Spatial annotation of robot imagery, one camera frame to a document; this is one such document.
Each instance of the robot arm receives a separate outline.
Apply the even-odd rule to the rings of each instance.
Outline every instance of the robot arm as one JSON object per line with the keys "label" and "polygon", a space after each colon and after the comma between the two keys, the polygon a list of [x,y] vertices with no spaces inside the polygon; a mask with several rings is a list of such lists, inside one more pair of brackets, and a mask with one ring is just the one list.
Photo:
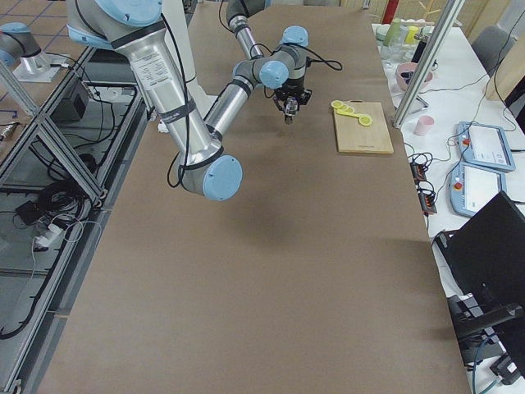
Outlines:
{"label": "robot arm", "polygon": [[49,69],[48,59],[27,25],[10,22],[0,26],[0,61],[13,66],[21,59],[30,74],[39,74]]}
{"label": "robot arm", "polygon": [[240,186],[240,164],[223,154],[221,141],[254,87],[264,84],[275,90],[274,102],[287,123],[311,94],[303,86],[307,67],[304,46],[308,45],[305,29],[287,29],[269,57],[255,44],[247,18],[267,5],[264,0],[229,2],[228,25],[248,60],[236,67],[233,81],[203,119],[164,42],[167,28],[161,18],[161,0],[67,0],[70,38],[127,57],[179,147],[179,182],[209,199],[228,199]]}
{"label": "robot arm", "polygon": [[235,158],[223,155],[221,141],[208,131],[185,90],[185,81],[164,42],[161,5],[158,0],[67,0],[70,37],[127,57],[179,147],[180,181],[184,174],[181,184],[209,199],[228,199],[240,186],[242,169]]}
{"label": "robot arm", "polygon": [[[231,0],[228,2],[226,18],[231,32],[235,35],[244,55],[250,60],[264,58],[248,26],[248,18],[271,5],[272,0]],[[255,71],[258,82],[274,89],[273,101],[285,115],[285,123],[291,124],[301,105],[306,105],[312,90],[304,88],[304,75],[308,67],[305,47],[308,46],[308,32],[300,26],[287,28],[278,47],[270,58],[264,58],[267,65],[257,62]]]}

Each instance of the plastic bottle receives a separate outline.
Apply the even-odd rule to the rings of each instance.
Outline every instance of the plastic bottle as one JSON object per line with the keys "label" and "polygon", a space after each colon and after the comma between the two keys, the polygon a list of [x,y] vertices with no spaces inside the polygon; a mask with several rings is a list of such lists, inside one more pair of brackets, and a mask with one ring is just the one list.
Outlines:
{"label": "plastic bottle", "polygon": [[392,37],[396,36],[399,33],[400,27],[401,19],[394,18],[394,20],[392,20],[392,23],[390,23],[390,28],[386,32],[385,39],[383,40],[383,45],[386,45],[387,47],[390,45],[390,40],[392,39]]}
{"label": "plastic bottle", "polygon": [[390,40],[388,48],[391,62],[401,62],[403,60],[403,45],[408,33],[409,28],[407,26],[400,26],[399,33]]}
{"label": "plastic bottle", "polygon": [[419,29],[416,26],[409,26],[407,38],[404,39],[404,62],[410,62],[412,60],[412,56],[416,52],[416,48],[418,47],[418,41],[414,36],[418,33],[418,31]]}
{"label": "plastic bottle", "polygon": [[393,37],[399,35],[399,29],[401,28],[401,19],[394,18],[390,23],[390,28],[386,32],[385,39],[383,40],[383,46],[381,47],[381,59],[386,60],[390,58],[390,42]]}

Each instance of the white table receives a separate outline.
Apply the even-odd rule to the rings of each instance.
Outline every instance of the white table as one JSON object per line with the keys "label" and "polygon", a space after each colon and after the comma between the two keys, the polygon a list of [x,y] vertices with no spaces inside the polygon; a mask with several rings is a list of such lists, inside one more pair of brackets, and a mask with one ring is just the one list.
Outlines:
{"label": "white table", "polygon": [[[428,89],[448,89],[461,88],[462,86],[474,82],[481,78],[476,84],[465,87],[459,91],[446,90],[441,92],[428,92],[421,94],[421,97],[429,103],[429,108],[425,111],[414,113],[407,117],[407,120],[401,127],[404,141],[414,147],[416,153],[430,152],[435,158],[447,159],[449,157],[449,146],[446,141],[449,137],[456,134],[456,125],[461,121],[471,121],[477,111],[477,105],[482,100],[483,92],[489,77],[485,69],[478,61],[476,54],[463,35],[460,28],[453,28],[445,44],[437,57],[438,68],[433,71],[434,78],[431,83],[422,90]],[[403,90],[395,81],[395,68],[397,64],[383,62],[386,77],[389,81],[390,94],[394,105],[400,101]],[[519,126],[505,120],[503,116],[504,105],[502,102],[492,102],[485,98],[481,102],[480,110],[475,120],[479,123],[491,124],[503,127],[505,130],[514,131],[506,132],[511,149],[525,149],[525,135]],[[514,121],[514,117],[507,111],[507,117]],[[421,137],[415,135],[413,130],[418,118],[423,115],[429,115],[435,119],[435,125],[429,130],[427,135]],[[407,146],[407,154],[412,154],[412,150]],[[438,190],[441,189],[436,201],[437,214],[431,215],[428,222],[428,235],[432,238],[442,230],[459,229],[468,218],[459,216],[452,209],[449,198],[448,179],[446,175],[455,166],[460,158],[458,145],[450,147],[450,160],[446,162],[433,162],[426,173],[427,179]],[[516,170],[506,174],[507,194],[513,200],[525,200],[525,153],[514,154]],[[522,212],[525,212],[523,206],[519,206]],[[446,261],[441,256],[441,252],[434,246],[434,255],[440,269],[441,282],[447,296],[461,294],[460,289],[454,282]],[[495,378],[489,370],[489,366],[495,361],[486,359],[478,366],[476,372],[477,392],[479,393],[487,387]],[[503,386],[498,384],[491,391],[494,394],[523,394],[525,392],[525,379],[520,378],[512,386]]]}

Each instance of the wooden cutting board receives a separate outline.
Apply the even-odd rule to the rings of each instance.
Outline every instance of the wooden cutting board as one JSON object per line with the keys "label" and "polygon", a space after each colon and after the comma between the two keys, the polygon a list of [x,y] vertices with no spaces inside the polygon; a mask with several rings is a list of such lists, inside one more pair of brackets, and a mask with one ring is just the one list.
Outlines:
{"label": "wooden cutting board", "polygon": [[381,103],[344,101],[357,113],[372,116],[370,126],[361,126],[355,117],[338,115],[334,111],[337,150],[341,153],[394,153]]}

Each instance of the green bottle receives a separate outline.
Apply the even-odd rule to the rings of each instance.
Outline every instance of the green bottle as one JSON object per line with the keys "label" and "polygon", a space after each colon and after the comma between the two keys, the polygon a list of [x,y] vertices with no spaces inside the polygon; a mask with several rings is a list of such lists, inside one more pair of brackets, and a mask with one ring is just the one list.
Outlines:
{"label": "green bottle", "polygon": [[392,23],[390,23],[390,28],[386,32],[385,40],[383,41],[384,46],[389,46],[390,41],[399,34],[401,28],[401,19],[400,18],[394,18],[392,20]]}

